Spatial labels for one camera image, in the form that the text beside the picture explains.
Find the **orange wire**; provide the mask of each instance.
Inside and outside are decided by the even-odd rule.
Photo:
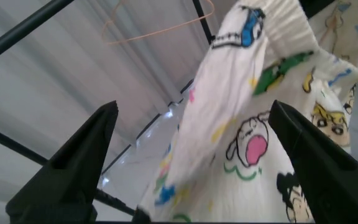
[[[111,20],[110,20],[110,21],[107,21],[107,22],[104,24],[103,30],[102,30],[102,40],[103,40],[103,42],[106,41],[105,38],[104,38],[104,34],[105,34],[105,32],[106,32],[106,29],[107,29],[108,25],[111,24],[111,23],[114,24],[114,17],[115,17],[115,15],[116,15],[116,11],[117,11],[118,7],[119,7],[121,4],[123,4],[124,1],[125,1],[125,0],[119,0],[119,2],[117,3],[117,5],[116,5],[116,6],[114,7],[114,9],[112,10]],[[141,36],[138,36],[138,37],[132,37],[132,38],[125,39],[125,40],[117,40],[117,41],[113,41],[113,42],[107,42],[107,44],[108,44],[108,45],[114,45],[114,44],[126,43],[126,42],[129,42],[129,41],[132,41],[132,40],[139,40],[139,39],[144,38],[144,37],[150,37],[150,36],[152,36],[152,35],[161,34],[161,33],[163,33],[163,32],[166,32],[166,31],[169,31],[169,30],[173,30],[173,29],[179,28],[179,27],[181,27],[181,26],[185,26],[185,25],[187,25],[187,24],[191,24],[192,22],[196,22],[196,21],[199,21],[199,20],[201,20],[201,19],[205,19],[205,18],[211,16],[211,15],[214,13],[214,11],[215,11],[215,5],[212,3],[212,1],[211,1],[211,0],[205,0],[205,1],[207,1],[207,2],[211,5],[211,7],[212,7],[212,11],[211,11],[209,14],[205,15],[205,16],[201,16],[201,17],[199,17],[199,18],[197,18],[197,19],[193,19],[193,20],[191,20],[191,21],[184,22],[184,23],[182,23],[182,24],[179,24],[179,25],[176,25],[176,26],[173,26],[173,27],[170,27],[170,28],[166,28],[166,29],[159,30],[159,31],[156,31],[156,32],[151,32],[151,33],[149,33],[149,34],[141,35]]]

